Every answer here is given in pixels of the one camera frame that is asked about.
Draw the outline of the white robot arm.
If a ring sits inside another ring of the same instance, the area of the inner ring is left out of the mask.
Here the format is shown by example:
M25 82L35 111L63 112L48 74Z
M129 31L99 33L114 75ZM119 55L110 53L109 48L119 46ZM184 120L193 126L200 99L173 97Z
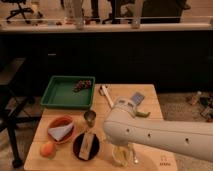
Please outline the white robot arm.
M137 105L118 98L103 122L103 131L114 145L142 144L213 162L213 124L144 119Z

